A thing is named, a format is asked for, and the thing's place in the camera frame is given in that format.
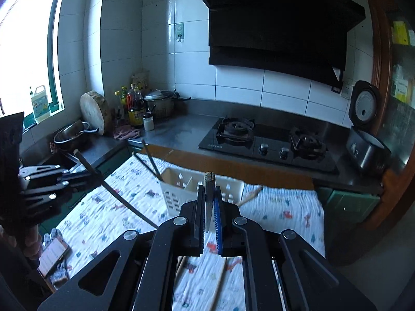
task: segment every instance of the white plastic basket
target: white plastic basket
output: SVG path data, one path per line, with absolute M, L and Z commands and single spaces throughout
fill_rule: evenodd
M 166 168 L 161 177 L 161 190 L 167 213 L 175 217 L 180 213 L 180 207 L 186 202 L 198 198 L 199 185 L 204 184 L 205 173 L 177 168 Z M 238 203 L 242 198 L 244 183 L 226 176 L 215 175 L 216 185 L 220 186 L 223 201 Z

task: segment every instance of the stove knob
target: stove knob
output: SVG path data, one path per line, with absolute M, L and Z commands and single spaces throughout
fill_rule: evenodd
M 280 151 L 280 159 L 282 159 L 282 160 L 287 159 L 287 157 L 288 157 L 288 151 L 289 151 L 289 149 L 287 147 L 281 148 L 281 151 Z
M 261 154 L 261 156 L 266 156 L 266 154 L 268 153 L 268 144 L 261 144 L 261 146 L 259 146 L 259 153 Z

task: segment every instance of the plastic jug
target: plastic jug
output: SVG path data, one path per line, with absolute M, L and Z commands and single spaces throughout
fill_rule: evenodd
M 51 115 L 46 87 L 41 85 L 34 92 L 32 91 L 32 87 L 30 87 L 30 96 L 32 98 L 34 119 L 39 124 Z

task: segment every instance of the window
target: window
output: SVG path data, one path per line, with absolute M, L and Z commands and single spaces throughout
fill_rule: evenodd
M 0 18 L 0 115 L 24 111 L 26 127 L 34 123 L 30 87 L 45 85 L 51 112 L 59 109 L 52 60 L 56 4 L 16 0 Z

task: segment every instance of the gas stove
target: gas stove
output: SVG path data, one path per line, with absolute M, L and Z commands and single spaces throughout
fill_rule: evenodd
M 221 118 L 198 147 L 269 163 L 338 172 L 327 146 L 315 134 L 296 127 L 286 130 L 244 118 Z

